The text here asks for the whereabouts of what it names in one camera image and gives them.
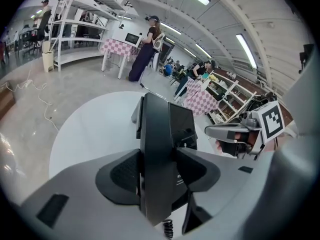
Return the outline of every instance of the woman's hair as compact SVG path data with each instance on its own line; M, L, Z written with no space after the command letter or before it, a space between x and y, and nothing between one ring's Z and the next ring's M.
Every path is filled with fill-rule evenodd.
M161 34L160 21L156 21L154 27L155 27L154 39L156 39Z

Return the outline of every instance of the shiny floor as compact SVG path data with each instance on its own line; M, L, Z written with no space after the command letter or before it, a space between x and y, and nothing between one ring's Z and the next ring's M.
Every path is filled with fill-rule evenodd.
M56 70L45 73L42 58L34 59L9 72L0 81L10 81L13 87L24 82L28 74L34 85L30 84L15 94L16 104L0 121L0 173L2 184L9 199L21 204L33 191L49 179L49 159L51 148L58 131L66 119L89 100L112 92L147 92L139 83L129 82L126 77L131 63L124 68L122 79L118 79L118 60L114 55L108 60L106 70L101 71L102 57L69 63ZM142 83L172 102L177 84L170 86L170 78L147 68ZM203 130L210 124L205 116L196 118Z

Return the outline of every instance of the checkered tablecloth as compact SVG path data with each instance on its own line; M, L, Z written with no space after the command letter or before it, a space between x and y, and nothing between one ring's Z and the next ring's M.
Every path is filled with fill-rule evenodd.
M217 100L206 90L201 91L201 86L192 78L188 77L186 83L186 98L183 106L191 109L193 116L197 117L211 110L216 110L219 106Z
M132 45L111 38L107 39L104 42L103 46L100 48L100 52L102 54L104 54L106 50L120 56L127 55L128 61L130 60L130 57L136 56L138 54L138 49L133 47Z

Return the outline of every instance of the screen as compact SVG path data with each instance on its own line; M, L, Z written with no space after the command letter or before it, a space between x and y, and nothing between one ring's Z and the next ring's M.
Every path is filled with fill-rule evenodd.
M174 147L197 149L197 135L192 110L169 103L170 129Z
M134 34L130 34L130 33L128 33L128 34L126 35L126 38L125 38L125 41L127 41L127 42L129 42L129 43L132 43L132 44L134 44L134 45L137 44L138 40L139 40L139 36L134 35Z

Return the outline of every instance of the storage rack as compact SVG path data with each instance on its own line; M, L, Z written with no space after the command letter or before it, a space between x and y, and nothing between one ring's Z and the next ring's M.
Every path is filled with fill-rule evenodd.
M249 90L244 88L242 85L240 85L239 81L237 80L232 81L231 79L215 72L210 73L210 75L211 74L214 75L216 78L218 78L220 81L221 80L224 81L227 84L227 87L215 81L210 81L210 83L206 87L209 93L213 93L214 98L216 98L219 95L219 92L217 90L220 89L220 91L224 93L224 97L219 101L219 105L220 103L223 103L224 106L222 108L218 107L217 112L210 112L209 115L215 124L218 123L216 119L216 114L220 114L224 120L224 123L228 123L232 119L234 119L236 116L239 115L239 113L248 105L250 100L256 95L257 92L256 91L254 93L250 92ZM241 99L239 97L239 93L243 94L246 97L246 99L245 100ZM233 102L237 102L240 105L240 108L236 109L232 105ZM223 112L223 110L225 110L227 107L229 107L233 112L233 114L229 117L227 117L227 115Z
M114 10L121 10L125 11L125 8L116 0L96 0L99 1L102 5L107 6L107 9L101 8L100 6L97 6L94 3L90 3L85 0L62 0L58 2L57 6L53 10L53 19L55 18L56 11L58 7L61 7L61 11L63 11L61 20L53 21L51 23L51 28L49 32L49 41L54 41L54 44L52 45L52 48L58 44L57 46L57 56L54 57L54 65L58 67L58 71L61 71L61 65L69 62L73 62L76 60L81 60L85 58L91 58L91 57L97 57L102 56L102 54L99 52L100 45L98 45L97 51L76 51L76 52L70 52L67 54L61 54L61 46L63 41L87 41L87 42L98 42L98 43L104 43L102 40L104 31L107 31L107 23L109 23L109 20L113 21L119 21L119 18L112 15L111 12ZM76 7L78 9L87 11L89 13L93 13L94 15L103 17L105 19L108 19L108 22L105 24L106 26L101 26L89 22L84 21L78 21L74 19L67 19L67 15L69 12L69 9L71 7ZM52 30L54 25L60 25L60 31L57 35L57 37L52 38ZM66 24L73 24L73 25L81 25L86 26L90 28L96 28L99 30L102 30L101 38L100 39L94 39L94 38L84 38L84 37L63 37L63 31Z

